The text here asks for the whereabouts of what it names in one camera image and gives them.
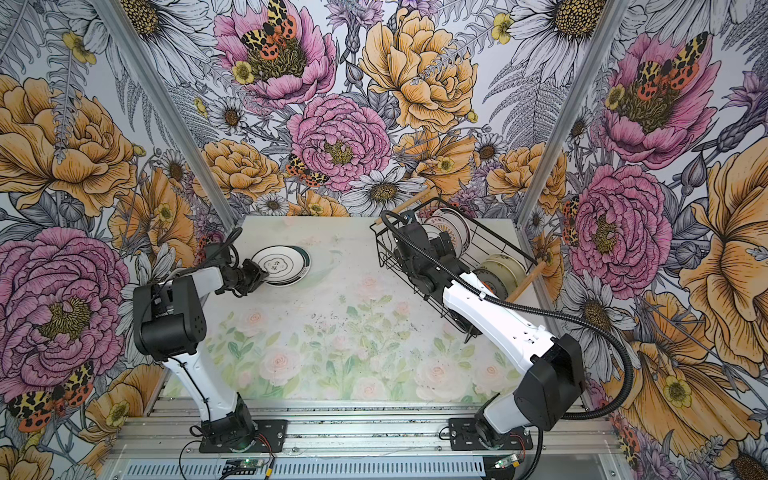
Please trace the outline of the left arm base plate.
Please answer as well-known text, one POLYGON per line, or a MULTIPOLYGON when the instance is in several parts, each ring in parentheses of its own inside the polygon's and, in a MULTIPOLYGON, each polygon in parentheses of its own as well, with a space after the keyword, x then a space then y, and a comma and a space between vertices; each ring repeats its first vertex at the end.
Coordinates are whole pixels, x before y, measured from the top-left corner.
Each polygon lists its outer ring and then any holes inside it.
POLYGON ((262 419, 249 426, 238 420, 220 419, 202 424, 200 453, 280 453, 287 436, 286 420, 262 419))

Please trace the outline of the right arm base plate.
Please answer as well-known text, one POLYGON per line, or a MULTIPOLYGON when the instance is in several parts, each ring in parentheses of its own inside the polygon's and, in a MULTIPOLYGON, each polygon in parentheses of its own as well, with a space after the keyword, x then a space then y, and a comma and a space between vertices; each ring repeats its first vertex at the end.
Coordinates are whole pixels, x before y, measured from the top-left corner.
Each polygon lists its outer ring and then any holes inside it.
POLYGON ((531 434, 524 427, 499 433, 476 418, 449 418, 447 438, 452 451, 528 451, 533 448, 531 434))

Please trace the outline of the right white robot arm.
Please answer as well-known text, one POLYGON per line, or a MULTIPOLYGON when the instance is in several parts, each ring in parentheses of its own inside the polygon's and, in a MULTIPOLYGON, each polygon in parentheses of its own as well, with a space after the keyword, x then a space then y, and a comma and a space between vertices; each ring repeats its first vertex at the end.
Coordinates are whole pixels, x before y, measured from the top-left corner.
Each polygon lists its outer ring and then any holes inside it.
POLYGON ((581 348, 569 335, 557 337, 503 305, 447 244, 439 248, 419 223, 386 226, 395 237, 396 259, 408 280, 452 316, 492 341, 522 375, 516 389, 490 399, 475 415, 486 446, 519 427, 549 431, 584 390, 581 348))

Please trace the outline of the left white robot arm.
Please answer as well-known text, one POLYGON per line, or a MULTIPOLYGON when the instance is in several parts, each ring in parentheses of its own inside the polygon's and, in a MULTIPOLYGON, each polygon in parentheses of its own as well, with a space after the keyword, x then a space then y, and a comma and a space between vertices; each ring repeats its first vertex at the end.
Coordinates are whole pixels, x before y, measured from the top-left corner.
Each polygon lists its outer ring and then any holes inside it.
POLYGON ((250 259, 241 261, 231 240, 207 246, 205 255, 196 267, 134 290, 133 342, 181 381, 197 405, 203 440, 241 448, 256 429, 242 396, 223 379, 205 346, 203 303, 227 292, 244 297, 263 284, 266 273, 250 259))

